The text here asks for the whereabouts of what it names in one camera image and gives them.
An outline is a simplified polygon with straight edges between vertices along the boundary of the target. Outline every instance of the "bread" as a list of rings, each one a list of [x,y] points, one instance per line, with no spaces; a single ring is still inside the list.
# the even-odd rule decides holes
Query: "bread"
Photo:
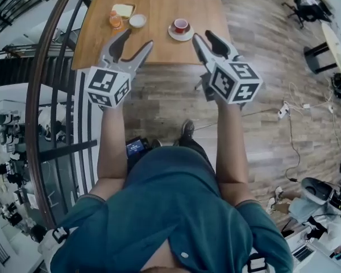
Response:
[[[129,18],[133,12],[133,5],[115,4],[113,10],[117,12],[121,17]]]

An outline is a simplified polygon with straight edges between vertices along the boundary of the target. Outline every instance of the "table leg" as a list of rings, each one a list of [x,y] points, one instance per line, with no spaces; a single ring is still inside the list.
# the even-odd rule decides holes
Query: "table leg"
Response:
[[[315,55],[315,53],[319,52],[322,49],[325,49],[324,52],[328,50],[327,43],[322,43],[322,44],[316,46],[315,48],[312,48],[312,49],[306,51],[305,56]]]
[[[329,51],[329,50],[330,50],[329,47],[321,48],[319,51],[314,52],[313,56],[317,57],[318,55],[320,55],[320,54],[322,54],[322,53],[324,53],[324,52],[327,52],[327,51]]]
[[[325,67],[322,67],[322,68],[319,68],[319,69],[316,69],[314,71],[315,74],[319,74],[321,72],[324,72],[324,71],[327,71],[329,69],[333,69],[333,68],[336,68],[337,67],[337,64],[336,63],[333,63],[331,65],[328,65],[328,66],[325,66]]]

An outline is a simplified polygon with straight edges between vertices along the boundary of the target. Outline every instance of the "buckle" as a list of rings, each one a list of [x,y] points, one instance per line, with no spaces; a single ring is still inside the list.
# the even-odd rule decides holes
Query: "buckle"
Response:
[[[54,229],[52,232],[53,238],[56,240],[57,243],[61,243],[63,240],[67,239],[69,236],[69,229],[66,227],[59,227]]]
[[[265,262],[265,258],[262,257],[259,253],[254,253],[250,255],[248,261],[248,272],[249,273],[257,273],[257,272],[267,272],[268,265]]]

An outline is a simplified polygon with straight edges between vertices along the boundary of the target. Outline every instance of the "chair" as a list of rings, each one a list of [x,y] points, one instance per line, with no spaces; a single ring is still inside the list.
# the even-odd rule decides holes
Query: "chair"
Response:
[[[323,12],[322,8],[319,5],[302,5],[302,0],[294,0],[294,3],[296,4],[297,8],[285,2],[282,3],[282,5],[287,5],[293,11],[292,14],[288,15],[288,18],[293,15],[296,15],[298,17],[301,24],[301,29],[304,28],[303,21],[315,22],[318,19],[326,22],[331,22],[331,19],[328,18],[326,13]]]
[[[328,9],[326,3],[324,3],[322,0],[317,0],[318,6],[323,10],[324,13],[326,13],[327,16],[332,16],[332,12],[330,9]]]

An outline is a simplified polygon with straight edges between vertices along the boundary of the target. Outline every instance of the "plate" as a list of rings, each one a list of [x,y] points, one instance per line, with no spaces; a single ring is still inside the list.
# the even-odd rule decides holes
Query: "plate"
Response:
[[[186,42],[187,40],[190,40],[194,35],[193,27],[190,27],[190,30],[186,32],[185,34],[175,34],[172,31],[172,26],[170,25],[168,27],[168,34],[171,36],[172,39],[178,40],[179,42]]]
[[[129,20],[130,25],[135,28],[143,27],[146,24],[146,22],[147,18],[143,14],[135,14]]]

